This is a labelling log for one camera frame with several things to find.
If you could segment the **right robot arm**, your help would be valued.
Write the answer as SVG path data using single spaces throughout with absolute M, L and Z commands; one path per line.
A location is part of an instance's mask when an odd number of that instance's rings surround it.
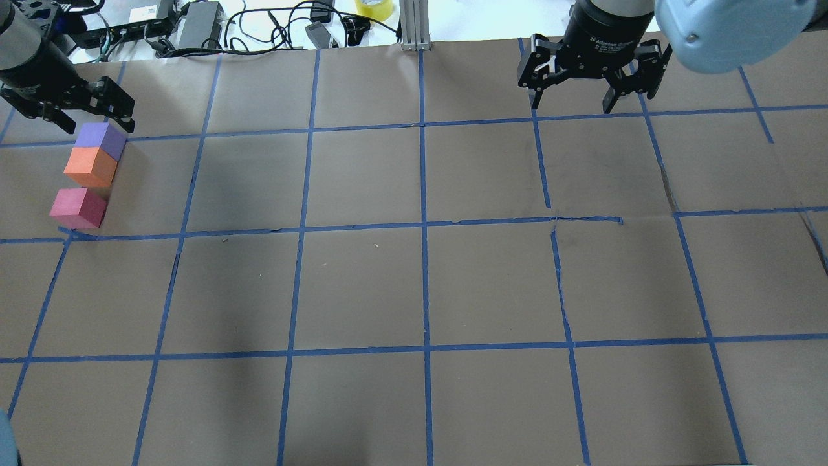
M 576 1 L 558 41 L 530 37 L 517 84 L 537 109 L 546 89 L 604 80 L 609 114 L 630 94 L 656 97 L 672 58 L 699 74 L 724 74 L 826 29 L 825 1 Z

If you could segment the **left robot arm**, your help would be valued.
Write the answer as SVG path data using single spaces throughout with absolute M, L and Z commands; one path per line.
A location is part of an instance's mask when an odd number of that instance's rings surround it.
M 12 1 L 2 2 L 2 98 L 25 118 L 41 118 L 68 135 L 76 123 L 67 110 L 113 119 L 133 133 L 135 100 L 114 80 L 83 79 L 36 22 Z

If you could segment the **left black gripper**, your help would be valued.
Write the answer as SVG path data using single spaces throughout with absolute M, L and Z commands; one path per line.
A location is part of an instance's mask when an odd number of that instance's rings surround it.
M 41 42 L 29 58 L 17 65 L 2 65 L 3 100 L 28 119 L 41 118 L 73 135 L 76 123 L 56 104 L 67 93 L 81 89 L 81 109 L 115 121 L 133 133 L 135 100 L 108 76 L 87 82 L 53 42 Z

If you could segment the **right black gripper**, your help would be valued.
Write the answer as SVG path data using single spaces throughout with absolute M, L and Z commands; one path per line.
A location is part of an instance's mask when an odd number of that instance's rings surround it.
M 571 78 L 604 77 L 609 84 L 604 114 L 632 93 L 656 97 L 673 47 L 662 49 L 658 39 L 640 44 L 654 11 L 653 1 L 576 1 L 561 41 L 533 34 L 521 53 L 517 79 L 527 90 L 530 109 L 538 109 L 546 89 Z M 632 61 L 638 65 L 628 76 L 622 68 Z

